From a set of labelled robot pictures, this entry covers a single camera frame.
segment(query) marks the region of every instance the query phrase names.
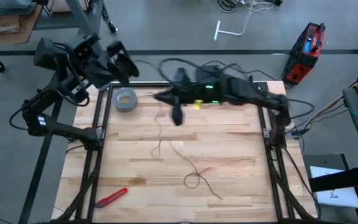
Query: black cable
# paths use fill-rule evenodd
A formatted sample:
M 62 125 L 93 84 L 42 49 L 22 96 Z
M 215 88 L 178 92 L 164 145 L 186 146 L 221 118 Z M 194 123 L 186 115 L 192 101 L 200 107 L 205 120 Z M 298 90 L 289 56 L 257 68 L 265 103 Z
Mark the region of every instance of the black cable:
M 303 152 L 305 151 L 305 140 L 303 139 L 303 136 L 300 135 L 301 140 L 302 140 L 302 148 L 301 148 L 301 153 L 303 154 Z
M 294 100 L 294 99 L 288 99 L 288 101 L 297 102 L 297 103 L 303 103 L 303 104 L 309 105 L 309 106 L 311 107 L 311 109 L 310 109 L 308 112 L 305 112 L 305 113 L 303 113 L 303 114 L 299 114 L 299 115 L 293 116 L 293 117 L 291 117 L 290 119 L 300 118 L 300 117 L 306 116 L 306 115 L 308 115 L 308 114 L 310 114 L 311 112 L 314 111 L 314 105 L 312 105 L 312 104 L 309 103 L 309 102 L 302 101 L 302 100 Z
M 169 79 L 163 72 L 162 72 L 162 66 L 169 62 L 169 61 L 172 61 L 172 62 L 183 62 L 183 63 L 186 63 L 188 65 L 191 65 L 195 68 L 198 68 L 198 69 L 201 69 L 202 71 L 204 72 L 207 72 L 207 73 L 210 73 L 212 76 L 216 76 L 218 74 L 218 76 L 220 76 L 222 74 L 223 71 L 229 69 L 229 68 L 233 68 L 234 66 L 239 66 L 239 64 L 237 63 L 231 63 L 229 65 L 226 65 L 225 67 L 223 67 L 222 69 L 219 69 L 217 71 L 208 71 L 208 70 L 205 70 L 203 67 L 200 67 L 199 65 L 191 62 L 191 61 L 188 61 L 188 60 L 185 60 L 185 59 L 182 59 L 182 58 L 166 58 L 164 60 L 162 60 L 159 64 L 158 64 L 158 67 L 157 67 L 157 71 L 158 73 L 160 74 L 160 76 L 166 80 L 167 82 L 169 82 L 171 85 L 177 87 L 177 88 L 181 88 L 182 90 L 187 90 L 188 88 L 186 86 L 182 86 L 178 83 L 175 83 L 173 81 L 171 81 L 171 79 Z
M 54 45 L 60 45 L 60 46 L 65 46 L 65 44 L 62 44 L 62 43 L 58 43 L 58 42 L 54 42 L 53 44 L 54 44 Z
M 11 125 L 13 128 L 27 131 L 28 128 L 21 128 L 21 127 L 18 127 L 18 126 L 14 125 L 14 124 L 12 123 L 13 118 L 14 118 L 18 113 L 20 113 L 23 109 L 24 109 L 24 108 L 20 108 L 20 109 L 18 109 L 14 114 L 12 114 L 11 118 L 9 118 L 9 125 Z
M 190 174 L 188 174 L 188 175 L 185 176 L 185 178 L 183 179 L 183 184 L 184 184 L 187 188 L 189 188 L 189 189 L 195 189 L 195 188 L 197 188 L 197 187 L 201 184 L 201 180 L 200 180 L 200 179 L 203 179 L 203 180 L 205 181 L 206 185 L 208 186 L 209 190 L 211 191 L 211 193 L 212 193 L 213 195 L 217 196 L 218 198 L 220 198 L 220 199 L 223 200 L 223 198 L 222 198 L 221 196 L 219 196 L 217 193 L 214 192 L 214 190 L 212 189 L 212 187 L 210 186 L 210 184 L 208 183 L 208 181 L 198 172 L 197 167 L 194 165 L 194 163 L 191 162 L 191 161 L 190 161 L 188 158 L 186 158 L 185 156 L 181 155 L 181 154 L 172 146 L 172 142 L 169 142 L 169 144 L 171 145 L 172 150 L 174 150 L 175 153 L 177 153 L 177 154 L 178 154 L 180 157 L 182 157 L 184 160 L 188 161 L 188 162 L 193 166 L 193 168 L 194 168 L 194 170 L 195 170 L 194 172 L 192 172 L 192 173 L 190 173 Z M 198 183 L 197 183 L 195 186 L 193 186 L 193 187 L 186 184 L 186 179 L 187 179 L 188 177 L 192 176 L 192 175 L 197 176 L 197 179 L 198 179 Z
M 3 220 L 3 219 L 0 219 L 0 221 L 1 221 L 1 222 L 4 222 L 4 223 L 8 223 L 8 224 L 13 224 L 13 223 L 8 222 L 8 221 L 5 221 L 5 220 Z
M 333 114 L 333 115 L 331 115 L 331 116 L 329 116 L 329 117 L 321 118 L 320 120 L 315 121 L 315 123 L 316 123 L 316 122 L 320 122 L 320 121 L 322 121 L 322 120 L 324 120 L 324 119 L 333 118 L 333 117 L 335 117 L 336 115 L 339 115 L 339 114 L 341 114 L 341 113 L 345 113 L 346 111 L 347 111 L 347 109 L 344 110 L 344 111 L 338 112 L 338 113 L 336 113 L 336 114 Z
M 316 197 L 313 195 L 312 191 L 309 189 L 308 185 L 306 184 L 305 180 L 303 179 L 302 175 L 301 175 L 301 172 L 299 171 L 299 168 L 298 166 L 296 165 L 296 162 L 293 160 L 290 152 L 288 152 L 288 150 L 286 148 L 283 148 L 284 151 L 287 153 L 288 155 L 288 158 L 291 160 L 291 163 L 292 165 L 294 166 L 294 168 L 296 169 L 296 172 L 298 173 L 299 175 L 299 178 L 301 179 L 302 181 L 302 184 L 305 186 L 306 190 L 309 192 L 310 196 L 313 198 L 315 204 L 317 205 L 317 217 L 320 219 L 321 218 L 321 207 L 320 207 L 320 204 L 318 203 Z
M 60 93 L 58 90 L 56 91 L 65 101 L 67 101 L 69 104 L 74 105 L 74 106 L 79 106 L 79 107 L 84 107 L 84 106 L 88 106 L 91 99 L 90 96 L 86 96 L 86 103 L 81 105 L 79 103 L 75 103 L 74 101 L 71 101 L 71 99 L 67 98 L 65 95 L 63 95 L 62 93 Z
M 103 137 L 103 130 L 102 130 L 102 133 L 100 134 L 99 141 L 100 141 L 100 139 L 101 139 L 102 137 Z M 78 148 L 81 148 L 81 147 L 84 147 L 84 145 L 82 144 L 82 145 L 80 145 L 80 146 L 71 147 L 71 148 L 69 148 L 69 149 L 66 150 L 66 154 L 67 154 L 68 152 L 70 152 L 71 150 L 78 149 Z
M 212 60 L 212 61 L 210 61 L 210 62 L 204 63 L 203 65 L 207 65 L 207 64 L 213 63 L 213 62 L 217 62 L 217 63 L 220 63 L 221 65 L 227 66 L 225 63 L 223 63 L 223 62 L 221 62 L 221 61 L 219 61 L 219 60 Z M 267 74 L 267 73 L 265 73 L 265 72 L 263 72 L 263 71 L 261 71 L 261 70 L 256 69 L 256 70 L 251 70 L 251 71 L 249 71 L 249 72 L 246 72 L 246 71 L 244 71 L 244 70 L 241 68 L 240 65 L 238 65 L 237 67 L 238 67 L 238 68 L 232 67 L 232 69 L 233 69 L 233 70 L 236 70 L 236 71 L 238 71 L 238 72 L 240 72 L 240 73 L 246 74 L 246 75 L 248 75 L 248 74 L 250 74 L 250 73 L 254 73 L 254 72 L 260 72 L 261 74 L 263 74 L 263 75 L 265 75 L 265 76 L 271 78 L 272 80 L 277 81 L 277 80 L 276 80 L 275 78 L 273 78 L 271 75 L 269 75 L 269 74 Z
M 69 149 L 66 150 L 66 154 L 67 154 L 68 152 L 70 152 L 71 150 L 78 149 L 78 148 L 81 148 L 81 147 L 84 147 L 84 145 L 82 144 L 82 145 L 80 145 L 80 146 L 71 147 L 71 148 L 69 148 Z
M 290 83 L 284 83 L 284 87 L 286 88 L 286 89 L 291 89 L 291 88 L 293 88 L 295 85 L 294 84 L 290 84 Z
M 341 104 L 341 105 L 339 105 L 338 107 L 336 107 L 335 109 L 330 110 L 330 111 L 327 111 L 327 112 L 324 112 L 324 113 L 322 113 L 321 115 L 328 114 L 328 113 L 331 113 L 331 112 L 333 112 L 333 111 L 336 111 L 336 110 L 338 110 L 338 109 L 339 109 L 341 106 L 343 106 L 343 105 L 344 105 L 344 104 Z M 334 114 L 334 115 L 332 115 L 332 116 L 325 117 L 325 118 L 321 118 L 320 120 L 315 121 L 315 123 L 320 122 L 320 121 L 322 121 L 322 120 L 324 120 L 324 119 L 333 118 L 333 117 L 335 117 L 336 115 L 339 115 L 339 114 L 341 114 L 341 113 L 345 113 L 346 111 L 347 111 L 347 110 L 344 110 L 344 111 L 339 112 L 339 113 L 336 113 L 336 114 Z M 285 132 L 285 134 L 292 132 L 292 131 L 295 130 L 296 128 L 299 128 L 300 126 L 304 125 L 306 122 L 308 122 L 308 120 L 306 120 L 306 121 L 304 121 L 304 122 L 302 122 L 302 123 L 300 123 L 300 124 L 297 124 L 296 126 L 294 126 L 293 128 L 291 128 L 291 130 Z M 309 122 L 302 130 L 299 130 L 298 134 L 300 134 L 300 136 L 306 134 L 306 133 L 309 131 L 309 129 L 307 129 L 307 126 L 308 126 L 309 124 L 310 124 L 310 122 Z
M 330 110 L 330 111 L 326 111 L 326 112 L 324 112 L 324 113 L 321 113 L 321 114 L 319 115 L 319 117 L 322 116 L 322 115 L 324 115 L 324 114 L 328 114 L 328 113 L 334 112 L 334 111 L 338 110 L 340 107 L 342 107 L 342 106 L 344 106 L 344 105 L 345 105 L 345 104 L 343 103 L 343 104 L 341 104 L 341 105 L 335 107 L 335 109 L 332 109 L 332 110 Z
M 223 9 L 223 13 L 231 14 L 236 8 L 241 7 L 241 3 L 234 4 L 231 0 L 217 0 L 218 6 Z

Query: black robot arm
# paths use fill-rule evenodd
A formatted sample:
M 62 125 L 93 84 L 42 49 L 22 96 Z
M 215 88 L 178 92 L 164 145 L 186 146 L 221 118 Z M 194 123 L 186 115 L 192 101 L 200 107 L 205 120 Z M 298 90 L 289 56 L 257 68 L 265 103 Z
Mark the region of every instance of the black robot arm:
M 184 68 L 179 68 L 173 85 L 154 95 L 156 100 L 173 106 L 172 120 L 175 125 L 181 125 L 183 115 L 181 105 L 195 103 L 224 103 L 244 105 L 251 103 L 275 111 L 275 124 L 270 130 L 271 144 L 277 147 L 285 143 L 285 127 L 291 122 L 288 110 L 288 99 L 261 89 L 252 79 L 243 80 L 219 71 L 216 66 L 199 67 L 196 70 L 195 82 L 191 82 Z
M 80 140 L 86 150 L 97 151 L 100 140 L 96 128 L 75 128 L 58 123 L 44 111 L 64 98 L 75 106 L 86 106 L 90 102 L 86 89 L 94 85 L 102 88 L 113 80 L 129 83 L 129 77 L 139 76 L 139 71 L 129 59 L 121 42 L 107 47 L 107 52 L 96 52 L 93 45 L 97 35 L 84 35 L 65 44 L 41 39 L 34 55 L 34 65 L 54 70 L 50 83 L 22 105 L 22 117 L 31 136 L 55 134 Z

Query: gray floor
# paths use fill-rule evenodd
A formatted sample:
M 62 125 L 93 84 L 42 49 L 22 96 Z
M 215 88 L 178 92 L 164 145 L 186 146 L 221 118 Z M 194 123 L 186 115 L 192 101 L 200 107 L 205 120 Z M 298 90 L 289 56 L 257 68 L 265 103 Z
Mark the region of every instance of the gray floor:
M 313 21 L 327 26 L 324 49 L 358 49 L 358 1 L 315 0 L 313 4 L 287 0 L 288 5 L 268 14 L 251 17 L 242 37 L 219 35 L 213 42 L 218 19 L 222 29 L 239 29 L 246 13 L 239 9 L 234 14 L 223 14 L 210 0 L 125 0 L 106 1 L 111 19 L 119 28 L 113 37 L 106 26 L 101 26 L 103 46 L 114 39 L 121 39 L 128 49 L 290 49 L 305 25 Z M 3 47 L 4 49 L 34 49 L 41 37 L 66 40 L 76 34 L 76 29 L 37 31 L 27 45 Z M 136 56 L 134 59 L 157 63 L 169 56 Z M 286 55 L 181 55 L 180 57 L 201 64 L 210 60 L 225 63 L 237 62 L 244 70 L 261 69 L 279 78 L 287 60 Z M 24 99 L 30 98 L 36 88 L 45 86 L 52 71 L 32 65 L 32 57 L 0 57 L 7 72 L 0 75 L 0 218 L 17 222 L 30 178 L 34 171 L 42 138 L 30 137 L 25 131 L 12 129 L 8 119 L 19 109 Z M 173 75 L 180 64 L 167 65 L 166 73 Z M 139 64 L 137 80 L 159 80 L 148 65 Z M 269 80 L 261 74 L 256 80 Z M 358 77 L 358 55 L 322 55 L 313 71 L 298 86 L 288 90 L 288 97 L 306 100 L 316 108 L 324 106 L 339 96 L 343 88 Z M 293 114 L 307 107 L 292 105 Z M 75 108 L 64 104 L 60 121 L 73 122 Z M 299 123 L 308 119 L 301 118 Z M 14 121 L 24 125 L 20 116 Z M 305 154 L 345 153 L 351 167 L 358 166 L 358 135 L 348 113 L 327 119 L 305 135 Z M 54 138 L 44 174 L 32 210 L 30 222 L 50 218 L 64 161 L 67 141 Z M 324 207 L 323 219 L 336 222 L 356 222 L 353 212 Z

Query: silver tape roll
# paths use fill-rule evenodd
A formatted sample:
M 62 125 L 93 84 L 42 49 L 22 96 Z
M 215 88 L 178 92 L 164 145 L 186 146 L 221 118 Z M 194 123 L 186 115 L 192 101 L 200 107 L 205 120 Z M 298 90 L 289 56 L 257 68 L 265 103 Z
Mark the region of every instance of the silver tape roll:
M 120 112 L 130 112 L 137 106 L 136 93 L 131 88 L 121 88 L 112 94 L 112 103 Z

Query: wooden tabletop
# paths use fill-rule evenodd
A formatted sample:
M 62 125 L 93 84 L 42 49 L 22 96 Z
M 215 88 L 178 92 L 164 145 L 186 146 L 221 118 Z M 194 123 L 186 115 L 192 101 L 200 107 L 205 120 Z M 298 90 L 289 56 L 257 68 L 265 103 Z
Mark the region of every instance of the wooden tabletop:
M 268 82 L 268 88 L 285 93 L 282 82 Z M 111 107 L 96 198 L 123 187 L 129 190 L 107 207 L 96 208 L 94 222 L 277 221 L 256 106 L 203 105 L 196 110 L 189 105 L 183 108 L 184 125 L 174 126 L 170 106 L 149 96 L 161 88 L 135 91 L 139 104 L 134 111 L 120 113 Z M 90 88 L 89 93 L 89 106 L 76 112 L 74 125 L 80 128 L 91 126 L 93 120 L 98 91 Z M 287 144 L 307 179 L 298 141 L 287 139 Z M 194 172 L 194 167 L 174 149 L 194 163 L 222 199 L 212 194 L 203 180 L 195 189 L 184 186 L 183 178 Z M 78 193 L 85 155 L 83 148 L 67 154 L 52 218 L 57 218 Z M 315 215 L 313 199 L 285 153 L 284 161 L 291 191 Z M 197 183 L 196 176 L 186 180 L 189 187 Z

